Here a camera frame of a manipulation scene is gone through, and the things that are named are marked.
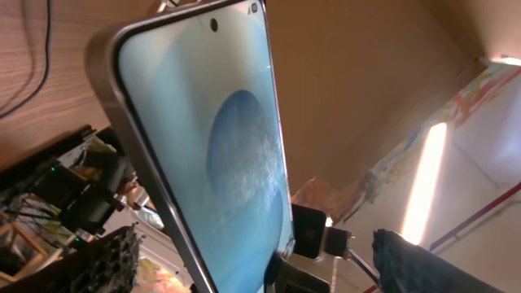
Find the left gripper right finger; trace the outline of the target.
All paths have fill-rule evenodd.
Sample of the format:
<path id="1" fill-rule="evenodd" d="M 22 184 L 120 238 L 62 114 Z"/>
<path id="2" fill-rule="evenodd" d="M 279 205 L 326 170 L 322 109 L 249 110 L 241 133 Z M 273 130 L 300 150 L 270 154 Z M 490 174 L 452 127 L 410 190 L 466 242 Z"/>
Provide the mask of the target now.
<path id="1" fill-rule="evenodd" d="M 500 292 L 393 231 L 376 230 L 372 248 L 383 293 Z"/>

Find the Galaxy S25 smartphone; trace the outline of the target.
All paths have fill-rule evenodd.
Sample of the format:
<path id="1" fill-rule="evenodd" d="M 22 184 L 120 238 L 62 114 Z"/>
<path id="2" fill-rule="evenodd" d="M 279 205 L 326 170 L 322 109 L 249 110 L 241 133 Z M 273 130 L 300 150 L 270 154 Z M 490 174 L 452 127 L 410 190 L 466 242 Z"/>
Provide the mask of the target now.
<path id="1" fill-rule="evenodd" d="M 294 237 L 265 4 L 106 28 L 85 70 L 197 289 L 274 291 Z"/>

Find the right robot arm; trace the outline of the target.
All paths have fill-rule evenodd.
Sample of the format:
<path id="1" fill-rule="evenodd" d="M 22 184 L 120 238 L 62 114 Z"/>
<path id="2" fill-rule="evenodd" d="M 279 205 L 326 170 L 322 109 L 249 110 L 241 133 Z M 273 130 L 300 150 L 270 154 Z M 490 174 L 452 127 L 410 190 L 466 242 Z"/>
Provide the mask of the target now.
<path id="1" fill-rule="evenodd" d="M 37 253 L 9 291 L 183 292 L 192 283 L 111 128 L 83 126 L 3 168 L 1 230 Z"/>

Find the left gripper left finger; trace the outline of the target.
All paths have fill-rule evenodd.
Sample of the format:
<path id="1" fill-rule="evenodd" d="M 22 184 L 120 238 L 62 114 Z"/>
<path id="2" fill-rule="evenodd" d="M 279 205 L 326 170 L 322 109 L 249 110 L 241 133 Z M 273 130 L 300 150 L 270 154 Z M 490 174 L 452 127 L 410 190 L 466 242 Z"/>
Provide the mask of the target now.
<path id="1" fill-rule="evenodd" d="M 2 287 L 1 293 L 130 292 L 138 271 L 141 243 L 134 225 L 122 226 L 62 260 Z"/>

